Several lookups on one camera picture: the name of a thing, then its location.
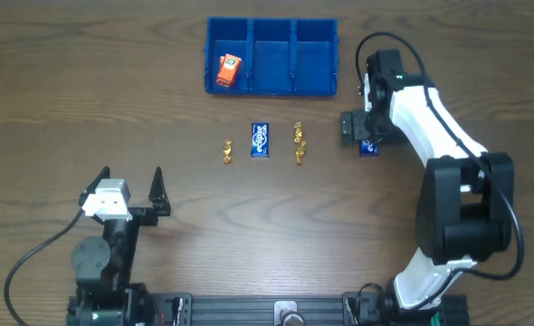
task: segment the wood grain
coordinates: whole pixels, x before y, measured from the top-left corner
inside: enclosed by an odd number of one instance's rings
[[[209,15],[337,17],[337,95],[206,94]],[[141,230],[133,274],[151,292],[340,294],[399,273],[416,249],[422,164],[406,144],[360,159],[338,137],[339,113],[361,105],[355,47],[378,30],[414,44],[450,112],[513,157],[522,272],[505,283],[466,276],[452,292],[468,294],[473,324],[534,323],[533,0],[0,0],[0,325],[14,324],[7,273],[69,223],[104,165],[129,182],[137,205],[163,169],[174,212]],[[373,40],[362,57],[390,46]],[[272,125],[268,160],[249,159],[254,120]],[[310,143],[301,168],[296,120]],[[224,138],[234,140],[229,167]],[[12,298],[25,320],[63,324],[72,248],[99,234],[82,220],[18,272]],[[479,268],[506,270],[513,254]]]

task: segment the black cable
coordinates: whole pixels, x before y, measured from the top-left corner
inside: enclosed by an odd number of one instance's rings
[[[482,277],[482,278],[485,278],[485,279],[489,279],[489,280],[493,280],[493,281],[504,281],[504,280],[508,280],[508,279],[514,277],[514,275],[516,275],[519,272],[519,270],[520,270],[520,268],[522,266],[522,263],[524,261],[524,235],[522,233],[522,229],[520,228],[520,221],[517,218],[517,215],[514,212],[514,209],[512,208],[512,205],[509,202],[509,199],[506,198],[506,195],[504,195],[504,193],[501,191],[501,189],[498,186],[498,183],[496,182],[496,180],[493,177],[492,173],[489,171],[489,169],[487,167],[484,166],[484,164],[476,157],[476,155],[474,155],[468,149],[468,147],[466,147],[466,145],[464,145],[462,140],[459,139],[454,134],[454,132],[446,124],[446,122],[440,116],[440,113],[438,113],[438,111],[436,110],[436,108],[432,104],[432,100],[430,99],[430,94],[428,92],[428,86],[426,84],[426,81],[428,79],[428,75],[426,73],[426,69],[424,67],[424,63],[422,62],[422,58],[420,57],[420,54],[418,54],[418,52],[415,50],[415,48],[414,48],[414,46],[412,46],[412,44],[410,44],[408,41],[406,41],[402,37],[400,37],[400,36],[398,36],[396,34],[392,34],[390,32],[372,33],[372,34],[366,36],[363,40],[361,40],[361,42],[358,45],[358,48],[356,49],[356,70],[358,72],[358,78],[359,78],[359,82],[361,84],[361,87],[362,88],[364,87],[364,82],[363,82],[363,79],[361,78],[361,71],[359,70],[359,52],[361,50],[361,47],[364,45],[364,43],[367,40],[371,39],[372,37],[376,37],[376,36],[388,36],[388,37],[391,37],[393,39],[396,39],[397,41],[399,41],[400,43],[405,45],[405,47],[408,48],[408,50],[410,50],[412,55],[415,57],[415,60],[418,63],[418,66],[420,67],[420,73],[422,73],[422,77],[424,79],[424,96],[425,96],[425,99],[426,99],[427,107],[434,114],[434,116],[436,117],[438,122],[440,122],[440,124],[442,125],[444,130],[446,130],[448,135],[450,135],[450,137],[454,140],[454,142],[456,142],[456,145],[458,145],[458,147],[460,147],[466,153],[466,155],[468,155],[468,157],[482,171],[484,176],[486,178],[488,178],[488,180],[489,180],[489,182],[491,184],[491,187],[494,190],[498,191],[498,193],[501,196],[502,202],[504,203],[504,205],[507,207],[507,209],[509,211],[511,222],[512,222],[512,228],[513,228],[514,233],[515,233],[516,238],[517,238],[517,240],[516,240],[517,241],[517,256],[516,256],[516,260],[515,260],[515,263],[512,266],[512,268],[507,273],[498,275],[498,274],[493,274],[493,273],[486,273],[486,272],[476,271],[476,270],[473,270],[473,269],[470,269],[470,268],[463,268],[463,267],[455,268],[450,272],[450,274],[448,275],[448,277],[446,278],[446,280],[444,281],[442,286],[438,289],[438,291],[436,291],[434,294],[432,294],[429,297],[427,297],[422,302],[418,303],[412,309],[409,309],[409,311],[417,311],[420,308],[424,307],[426,304],[431,303],[435,298],[437,298],[440,294],[442,294],[446,290],[446,288],[448,287],[448,285],[450,284],[452,279],[458,273],[468,273],[468,274],[472,274],[472,275],[479,276],[479,277]]]
[[[22,264],[24,264],[25,261],[30,259],[34,254],[36,254],[40,250],[44,249],[47,245],[51,244],[52,242],[57,240],[62,235],[65,235],[66,232],[70,231],[70,229],[76,224],[76,222],[78,222],[78,220],[80,219],[80,216],[82,215],[82,213],[83,213],[83,211],[80,209],[78,211],[78,214],[76,214],[76,216],[74,217],[74,219],[72,219],[72,221],[66,227],[64,227],[64,229],[62,231],[60,231],[59,233],[57,233],[55,236],[51,237],[50,239],[42,242],[40,245],[38,245],[37,247],[32,249],[29,253],[27,253],[24,257],[22,257],[22,259],[20,259],[15,264],[14,268],[12,268],[10,273],[7,275],[7,278],[5,279],[5,284],[4,284],[5,305],[7,306],[7,310],[12,314],[12,317],[14,317],[15,321],[17,321],[17,323],[20,326],[27,326],[27,324],[17,314],[17,312],[14,309],[14,306],[12,305],[12,301],[10,300],[10,284],[12,283],[12,278],[14,278],[15,272],[17,272],[17,270],[20,267],[22,267]]]

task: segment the blue plastic bin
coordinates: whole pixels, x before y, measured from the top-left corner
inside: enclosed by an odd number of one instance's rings
[[[230,88],[215,83],[219,57],[226,53],[243,60]],[[337,20],[209,17],[209,93],[329,96],[337,86]]]

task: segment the wooden table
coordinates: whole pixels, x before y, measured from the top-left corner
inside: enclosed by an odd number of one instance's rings
[[[209,15],[337,17],[337,95],[205,93]],[[339,145],[339,113],[361,107],[356,45],[379,30],[409,40],[453,116],[514,159],[524,267],[504,283],[464,276],[451,292],[468,294],[474,324],[534,323],[534,1],[0,0],[0,325],[14,324],[7,273],[69,223],[104,165],[136,205],[163,169],[173,215],[140,231],[134,263],[151,292],[340,294],[402,271],[423,166],[409,144],[379,158]],[[374,40],[362,60],[394,45]],[[249,158],[255,120],[271,123],[269,159]],[[301,168],[296,120],[309,142]],[[12,299],[26,321],[63,324],[72,248],[100,232],[83,219],[20,269]],[[513,259],[511,246],[479,268],[500,273]]]

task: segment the orange and white package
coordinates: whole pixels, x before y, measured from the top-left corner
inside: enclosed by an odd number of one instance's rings
[[[241,62],[241,58],[231,54],[222,56],[219,60],[221,68],[219,69],[219,74],[216,76],[216,84],[225,87],[233,86]]]

